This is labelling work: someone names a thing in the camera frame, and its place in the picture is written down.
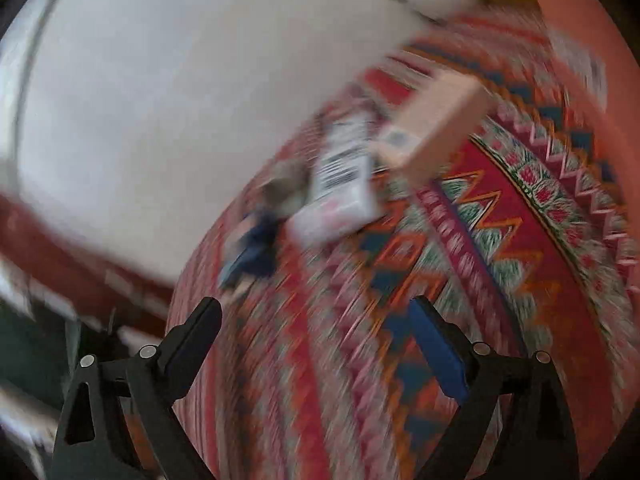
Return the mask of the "dark red wooden door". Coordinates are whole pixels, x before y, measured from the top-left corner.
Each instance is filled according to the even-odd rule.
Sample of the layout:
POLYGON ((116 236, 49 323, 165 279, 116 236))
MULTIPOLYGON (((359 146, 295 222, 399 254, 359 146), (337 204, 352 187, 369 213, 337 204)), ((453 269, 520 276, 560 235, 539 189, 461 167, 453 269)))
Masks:
POLYGON ((48 230, 24 204, 1 197, 1 255, 75 312, 102 324, 114 321, 163 336, 166 318, 148 310, 165 307, 172 288, 81 248, 48 230))

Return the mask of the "patterned red bedspread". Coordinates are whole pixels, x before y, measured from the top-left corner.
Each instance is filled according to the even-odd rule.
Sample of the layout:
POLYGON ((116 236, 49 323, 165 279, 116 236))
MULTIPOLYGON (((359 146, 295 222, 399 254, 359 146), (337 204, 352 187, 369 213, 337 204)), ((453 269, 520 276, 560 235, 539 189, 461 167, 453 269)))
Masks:
POLYGON ((375 136, 434 70, 496 105, 437 179, 373 171, 382 216, 320 248, 276 240, 276 270, 224 315, 176 413, 219 479, 411 479, 450 422, 407 306, 423 295, 472 340, 544 350, 579 472, 639 397, 639 248, 608 164, 551 62, 541 15, 484 6, 416 37, 314 114, 278 154, 312 164, 350 119, 375 136))

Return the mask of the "navy blue sock bundle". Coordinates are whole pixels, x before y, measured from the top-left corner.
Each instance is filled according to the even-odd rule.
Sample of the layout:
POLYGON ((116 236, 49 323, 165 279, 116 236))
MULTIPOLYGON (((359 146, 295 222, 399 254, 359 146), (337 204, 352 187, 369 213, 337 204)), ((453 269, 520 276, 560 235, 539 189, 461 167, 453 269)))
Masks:
POLYGON ((270 278, 277 266, 276 241, 281 222, 270 211, 248 214, 232 231, 224 246, 221 289, 235 289, 242 278, 270 278))

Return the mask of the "white barcode package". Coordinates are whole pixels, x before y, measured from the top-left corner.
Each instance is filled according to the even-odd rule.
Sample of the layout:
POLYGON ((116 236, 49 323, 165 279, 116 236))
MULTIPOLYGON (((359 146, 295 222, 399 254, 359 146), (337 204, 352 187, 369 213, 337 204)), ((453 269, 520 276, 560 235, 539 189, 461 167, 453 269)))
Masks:
POLYGON ((370 110, 335 119, 326 129, 311 171, 309 200, 286 222, 303 247, 318 246, 355 233, 382 216, 371 179, 370 110))

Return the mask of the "beige long carton box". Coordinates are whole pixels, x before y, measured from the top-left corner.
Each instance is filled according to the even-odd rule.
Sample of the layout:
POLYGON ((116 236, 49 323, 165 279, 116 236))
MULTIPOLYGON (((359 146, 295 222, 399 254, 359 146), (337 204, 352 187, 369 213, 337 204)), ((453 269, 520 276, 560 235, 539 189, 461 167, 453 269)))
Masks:
POLYGON ((422 186, 450 161, 490 107, 479 79, 440 70, 401 105, 371 150, 386 167, 422 186))

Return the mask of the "pink storage box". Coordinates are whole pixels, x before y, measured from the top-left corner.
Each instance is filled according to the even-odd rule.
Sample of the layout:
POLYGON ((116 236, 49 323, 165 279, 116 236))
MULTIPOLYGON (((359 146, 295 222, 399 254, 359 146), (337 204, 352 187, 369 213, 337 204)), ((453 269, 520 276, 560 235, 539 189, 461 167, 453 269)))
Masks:
POLYGON ((639 65, 599 0, 538 0, 555 62, 585 101, 616 174, 639 174, 639 65))

